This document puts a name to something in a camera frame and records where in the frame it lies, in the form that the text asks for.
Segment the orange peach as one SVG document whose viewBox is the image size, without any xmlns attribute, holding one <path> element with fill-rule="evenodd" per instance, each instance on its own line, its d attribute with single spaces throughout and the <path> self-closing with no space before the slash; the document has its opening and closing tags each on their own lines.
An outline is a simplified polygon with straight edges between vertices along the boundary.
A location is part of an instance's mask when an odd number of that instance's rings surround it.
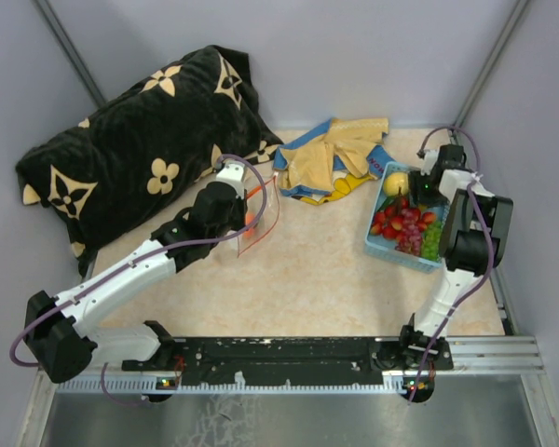
<svg viewBox="0 0 559 447">
<path fill-rule="evenodd" d="M 258 226 L 260 221 L 256 218 L 256 213 L 248 211 L 245 214 L 245 225 L 248 229 L 243 233 L 245 239 L 255 239 L 258 237 Z"/>
</svg>

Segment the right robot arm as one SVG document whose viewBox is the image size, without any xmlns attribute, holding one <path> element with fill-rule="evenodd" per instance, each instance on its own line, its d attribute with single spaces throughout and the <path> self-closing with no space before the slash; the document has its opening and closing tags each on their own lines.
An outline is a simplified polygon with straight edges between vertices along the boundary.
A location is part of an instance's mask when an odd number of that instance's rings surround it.
<svg viewBox="0 0 559 447">
<path fill-rule="evenodd" d="M 443 363 L 446 329 L 460 304 L 478 291 L 500 263 L 513 201 L 484 188 L 466 166 L 460 145 L 418 151 L 422 167 L 409 174 L 414 199 L 448 207 L 438 245 L 441 268 L 429 297 L 402 327 L 397 354 L 406 369 Z"/>
</svg>

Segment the light blue plastic basket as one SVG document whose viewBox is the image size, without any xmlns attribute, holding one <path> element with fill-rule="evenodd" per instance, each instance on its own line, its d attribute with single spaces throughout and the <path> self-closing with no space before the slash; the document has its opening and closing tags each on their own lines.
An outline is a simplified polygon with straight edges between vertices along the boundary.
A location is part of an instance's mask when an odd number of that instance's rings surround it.
<svg viewBox="0 0 559 447">
<path fill-rule="evenodd" d="M 429 207 L 409 192 L 390 195 L 379 187 L 364 251 L 423 273 L 441 267 L 439 242 L 448 214 L 446 205 Z"/>
</svg>

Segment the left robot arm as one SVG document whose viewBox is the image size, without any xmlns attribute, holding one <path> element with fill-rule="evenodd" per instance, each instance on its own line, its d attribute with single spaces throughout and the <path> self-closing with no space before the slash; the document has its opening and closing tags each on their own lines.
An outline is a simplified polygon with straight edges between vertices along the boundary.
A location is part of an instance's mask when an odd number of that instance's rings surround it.
<svg viewBox="0 0 559 447">
<path fill-rule="evenodd" d="M 215 180 L 192 206 L 97 277 L 55 296 L 34 294 L 26 306 L 23 342 L 51 382 L 67 382 L 101 361 L 169 367 L 175 347 L 149 324 L 125 330 L 99 325 L 140 291 L 206 258 L 228 232 L 243 228 L 246 210 L 242 181 Z"/>
</svg>

